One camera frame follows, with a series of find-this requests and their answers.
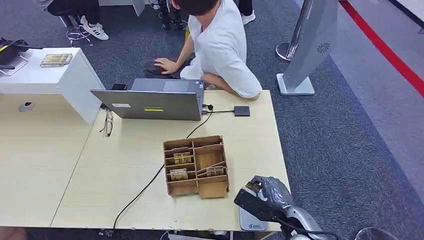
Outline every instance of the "table leg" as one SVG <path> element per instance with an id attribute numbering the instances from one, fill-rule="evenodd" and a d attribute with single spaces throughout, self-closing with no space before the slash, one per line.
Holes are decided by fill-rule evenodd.
<path id="1" fill-rule="evenodd" d="M 255 231 L 254 240 L 265 240 L 266 238 L 274 235 L 276 231 Z"/>

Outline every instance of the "white cabinet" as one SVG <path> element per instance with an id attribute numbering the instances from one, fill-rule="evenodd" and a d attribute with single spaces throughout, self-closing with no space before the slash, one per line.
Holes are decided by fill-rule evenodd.
<path id="1" fill-rule="evenodd" d="M 40 67 L 47 54 L 72 54 L 72 60 L 63 67 Z M 90 90 L 105 87 L 81 48 L 30 49 L 23 55 L 28 64 L 22 69 L 12 76 L 0 73 L 0 95 L 21 95 L 22 104 L 33 103 L 35 108 L 38 103 L 32 96 L 43 95 L 45 99 L 61 95 L 87 124 L 92 125 L 101 102 Z"/>
<path id="2" fill-rule="evenodd" d="M 127 6 L 132 5 L 134 7 L 137 16 L 145 9 L 146 5 L 149 5 L 149 0 L 98 0 L 100 6 Z"/>

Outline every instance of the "gray carpet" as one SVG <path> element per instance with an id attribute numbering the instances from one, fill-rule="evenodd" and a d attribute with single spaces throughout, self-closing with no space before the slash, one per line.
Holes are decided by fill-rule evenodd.
<path id="1" fill-rule="evenodd" d="M 424 207 L 331 58 L 310 76 L 315 96 L 281 97 L 276 73 L 287 64 L 274 56 L 288 41 L 299 8 L 292 0 L 255 0 L 257 19 L 246 26 L 247 65 L 271 90 L 291 191 L 326 231 L 353 239 L 364 227 L 390 231 L 399 239 L 424 239 Z M 25 0 L 0 0 L 0 35 L 44 47 L 66 47 L 60 21 Z M 130 7 L 104 7 L 110 36 L 81 46 L 105 87 L 131 85 L 152 56 L 177 56 L 183 34 L 164 32 L 157 11 L 137 18 Z M 94 239 L 88 229 L 30 229 L 30 239 Z M 126 239 L 159 239 L 160 232 L 129 231 Z"/>

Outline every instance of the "laptop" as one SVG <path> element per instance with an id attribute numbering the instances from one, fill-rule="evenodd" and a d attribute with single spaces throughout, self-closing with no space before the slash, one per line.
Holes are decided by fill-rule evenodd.
<path id="1" fill-rule="evenodd" d="M 131 90 L 91 92 L 123 119 L 202 119 L 202 80 L 136 78 Z"/>

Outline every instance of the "black hair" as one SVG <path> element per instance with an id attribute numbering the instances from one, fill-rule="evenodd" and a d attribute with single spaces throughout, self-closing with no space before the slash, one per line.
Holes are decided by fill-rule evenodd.
<path id="1" fill-rule="evenodd" d="M 212 10 L 219 0 L 174 0 L 188 14 L 201 16 Z"/>

